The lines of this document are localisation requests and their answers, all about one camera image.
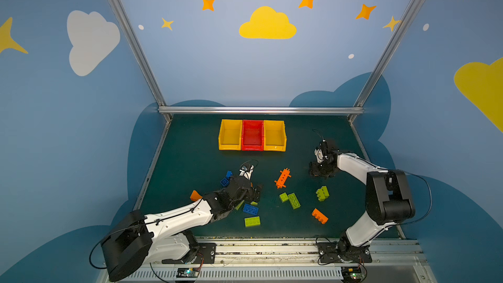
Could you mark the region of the orange wedge lego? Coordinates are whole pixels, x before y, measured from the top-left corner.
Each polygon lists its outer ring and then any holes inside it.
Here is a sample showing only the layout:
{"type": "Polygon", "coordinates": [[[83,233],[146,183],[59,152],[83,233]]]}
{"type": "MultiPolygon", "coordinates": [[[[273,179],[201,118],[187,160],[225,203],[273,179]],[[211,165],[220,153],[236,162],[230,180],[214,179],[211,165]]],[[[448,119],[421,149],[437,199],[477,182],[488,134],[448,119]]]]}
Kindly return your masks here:
{"type": "Polygon", "coordinates": [[[203,198],[202,195],[200,195],[196,190],[193,190],[190,196],[190,199],[195,202],[198,200],[201,200],[203,198]]]}

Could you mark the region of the long orange lego piece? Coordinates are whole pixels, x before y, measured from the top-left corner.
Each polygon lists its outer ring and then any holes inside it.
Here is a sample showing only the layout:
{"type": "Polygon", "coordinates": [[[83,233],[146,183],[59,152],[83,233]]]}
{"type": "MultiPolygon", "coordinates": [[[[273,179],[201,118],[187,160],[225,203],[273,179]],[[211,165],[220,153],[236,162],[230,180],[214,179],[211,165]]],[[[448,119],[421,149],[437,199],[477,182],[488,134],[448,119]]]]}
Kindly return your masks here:
{"type": "Polygon", "coordinates": [[[288,178],[291,178],[290,169],[285,168],[284,170],[281,170],[279,178],[275,180],[276,188],[286,188],[286,180],[288,178]]]}

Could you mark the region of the orange stepped lego brick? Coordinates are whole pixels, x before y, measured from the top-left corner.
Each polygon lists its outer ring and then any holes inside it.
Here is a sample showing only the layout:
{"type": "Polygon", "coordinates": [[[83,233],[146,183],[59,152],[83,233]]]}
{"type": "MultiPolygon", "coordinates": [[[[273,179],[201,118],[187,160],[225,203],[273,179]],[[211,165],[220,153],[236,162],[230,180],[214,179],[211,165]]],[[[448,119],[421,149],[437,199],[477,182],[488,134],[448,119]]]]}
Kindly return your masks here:
{"type": "Polygon", "coordinates": [[[321,211],[319,211],[318,209],[314,209],[312,211],[312,216],[318,220],[322,225],[326,224],[328,222],[328,217],[325,216],[321,211]]]}

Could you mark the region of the small green lego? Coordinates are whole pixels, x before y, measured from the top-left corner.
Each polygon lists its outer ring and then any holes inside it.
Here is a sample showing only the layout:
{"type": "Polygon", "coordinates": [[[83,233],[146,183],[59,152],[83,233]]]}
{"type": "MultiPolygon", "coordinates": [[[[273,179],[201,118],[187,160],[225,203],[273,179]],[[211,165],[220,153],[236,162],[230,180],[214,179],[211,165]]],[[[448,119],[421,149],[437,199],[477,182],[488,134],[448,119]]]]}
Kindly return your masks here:
{"type": "Polygon", "coordinates": [[[280,197],[280,200],[281,200],[283,203],[285,203],[285,202],[289,201],[289,196],[287,195],[287,193],[282,193],[282,194],[280,194],[280,195],[279,195],[279,197],[280,197]]]}

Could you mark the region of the green 2x4 lego slanted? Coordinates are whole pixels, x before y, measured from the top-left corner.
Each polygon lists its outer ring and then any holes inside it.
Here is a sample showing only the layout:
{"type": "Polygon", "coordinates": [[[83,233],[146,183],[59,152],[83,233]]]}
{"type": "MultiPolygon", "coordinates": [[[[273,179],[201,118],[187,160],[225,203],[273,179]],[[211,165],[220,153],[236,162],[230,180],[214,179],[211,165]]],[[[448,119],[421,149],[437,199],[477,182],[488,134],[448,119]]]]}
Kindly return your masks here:
{"type": "Polygon", "coordinates": [[[244,204],[244,200],[241,200],[241,202],[239,202],[234,209],[239,210],[243,204],[244,204]]]}

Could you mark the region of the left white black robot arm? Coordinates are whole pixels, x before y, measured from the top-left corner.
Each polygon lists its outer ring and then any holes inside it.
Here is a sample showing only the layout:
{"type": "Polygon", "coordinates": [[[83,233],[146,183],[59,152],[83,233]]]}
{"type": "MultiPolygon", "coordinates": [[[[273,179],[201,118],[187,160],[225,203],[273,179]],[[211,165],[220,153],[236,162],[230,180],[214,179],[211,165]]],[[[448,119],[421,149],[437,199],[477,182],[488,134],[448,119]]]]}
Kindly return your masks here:
{"type": "Polygon", "coordinates": [[[199,244],[191,229],[226,218],[242,201],[258,202],[262,189],[244,176],[232,177],[227,187],[187,206],[159,214],[130,212],[100,241],[109,280],[123,280],[145,263],[194,260],[199,244]]]}

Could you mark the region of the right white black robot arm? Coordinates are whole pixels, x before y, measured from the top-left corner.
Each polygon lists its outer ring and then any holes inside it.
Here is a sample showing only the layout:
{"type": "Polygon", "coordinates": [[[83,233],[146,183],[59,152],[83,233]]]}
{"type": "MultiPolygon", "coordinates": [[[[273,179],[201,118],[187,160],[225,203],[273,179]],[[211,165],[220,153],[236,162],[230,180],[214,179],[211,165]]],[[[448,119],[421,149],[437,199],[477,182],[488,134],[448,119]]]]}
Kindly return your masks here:
{"type": "Polygon", "coordinates": [[[377,166],[355,153],[342,152],[331,140],[321,140],[314,155],[310,175],[329,178],[345,172],[365,185],[365,212],[343,233],[341,248],[368,246],[384,231],[415,216],[405,172],[377,166]]]}

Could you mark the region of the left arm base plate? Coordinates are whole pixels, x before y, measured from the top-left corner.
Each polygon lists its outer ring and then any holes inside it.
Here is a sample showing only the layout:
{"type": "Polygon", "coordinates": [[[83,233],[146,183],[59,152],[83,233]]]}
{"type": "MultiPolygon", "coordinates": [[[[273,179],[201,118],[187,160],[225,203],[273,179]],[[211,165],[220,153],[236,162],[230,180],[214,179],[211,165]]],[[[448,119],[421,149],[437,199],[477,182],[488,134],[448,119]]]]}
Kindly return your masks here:
{"type": "Polygon", "coordinates": [[[216,243],[200,243],[199,249],[191,249],[182,259],[163,259],[162,264],[214,264],[216,258],[216,243]]]}

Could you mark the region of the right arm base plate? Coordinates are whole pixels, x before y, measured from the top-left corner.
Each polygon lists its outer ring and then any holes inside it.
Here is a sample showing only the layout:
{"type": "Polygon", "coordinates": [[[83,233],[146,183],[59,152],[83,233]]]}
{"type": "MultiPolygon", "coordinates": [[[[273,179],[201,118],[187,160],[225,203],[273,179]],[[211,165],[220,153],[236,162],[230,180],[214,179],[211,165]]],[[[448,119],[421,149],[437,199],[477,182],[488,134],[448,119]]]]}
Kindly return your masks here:
{"type": "Polygon", "coordinates": [[[354,247],[334,242],[319,242],[316,246],[319,254],[318,263],[320,265],[332,263],[364,264],[372,262],[369,246],[354,247]]]}

